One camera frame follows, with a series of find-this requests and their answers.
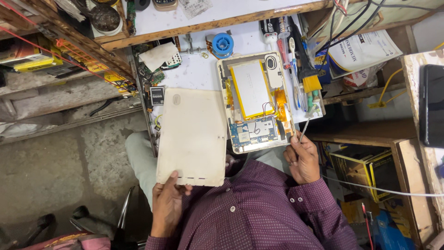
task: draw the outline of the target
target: blue circuit board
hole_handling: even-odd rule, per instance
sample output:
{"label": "blue circuit board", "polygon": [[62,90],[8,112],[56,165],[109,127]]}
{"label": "blue circuit board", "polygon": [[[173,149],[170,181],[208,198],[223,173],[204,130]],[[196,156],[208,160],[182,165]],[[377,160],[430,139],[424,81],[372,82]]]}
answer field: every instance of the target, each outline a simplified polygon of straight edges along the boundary
{"label": "blue circuit board", "polygon": [[274,117],[230,124],[233,146],[242,147],[278,139]]}

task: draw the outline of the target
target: solder wire spool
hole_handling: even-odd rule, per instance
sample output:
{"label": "solder wire spool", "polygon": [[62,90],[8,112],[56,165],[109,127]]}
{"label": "solder wire spool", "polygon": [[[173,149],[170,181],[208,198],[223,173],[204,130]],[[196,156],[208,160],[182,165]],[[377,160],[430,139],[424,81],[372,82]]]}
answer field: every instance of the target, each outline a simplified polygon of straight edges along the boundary
{"label": "solder wire spool", "polygon": [[234,48],[233,38],[227,33],[219,33],[213,38],[213,54],[219,59],[231,56]]}

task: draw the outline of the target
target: plastic bag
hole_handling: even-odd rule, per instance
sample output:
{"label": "plastic bag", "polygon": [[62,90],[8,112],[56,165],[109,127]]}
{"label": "plastic bag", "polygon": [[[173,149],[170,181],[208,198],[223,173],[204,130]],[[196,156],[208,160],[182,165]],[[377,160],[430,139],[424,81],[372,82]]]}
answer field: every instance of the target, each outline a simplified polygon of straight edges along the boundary
{"label": "plastic bag", "polygon": [[365,89],[378,86],[378,77],[376,73],[386,64],[386,62],[357,71],[344,76],[342,83],[344,86],[354,92],[358,89]]}

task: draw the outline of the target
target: purple shirt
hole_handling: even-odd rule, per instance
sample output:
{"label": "purple shirt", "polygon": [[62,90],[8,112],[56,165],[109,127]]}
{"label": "purple shirt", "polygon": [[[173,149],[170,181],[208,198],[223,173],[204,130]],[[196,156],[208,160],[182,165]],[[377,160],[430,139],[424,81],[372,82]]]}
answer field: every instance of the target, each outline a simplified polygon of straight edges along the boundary
{"label": "purple shirt", "polygon": [[255,160],[233,182],[195,186],[182,209],[176,237],[150,236],[145,250],[359,249],[322,178],[295,186],[292,177]]}

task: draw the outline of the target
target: man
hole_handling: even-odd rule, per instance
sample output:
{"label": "man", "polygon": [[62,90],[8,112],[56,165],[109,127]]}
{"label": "man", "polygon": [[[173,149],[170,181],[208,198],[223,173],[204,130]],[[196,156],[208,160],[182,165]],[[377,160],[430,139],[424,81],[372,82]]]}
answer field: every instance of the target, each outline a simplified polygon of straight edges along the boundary
{"label": "man", "polygon": [[211,188],[177,186],[177,171],[155,183],[148,133],[130,135],[128,158],[153,212],[145,249],[358,249],[319,175],[316,146],[300,136],[283,154],[249,154],[238,174]]}

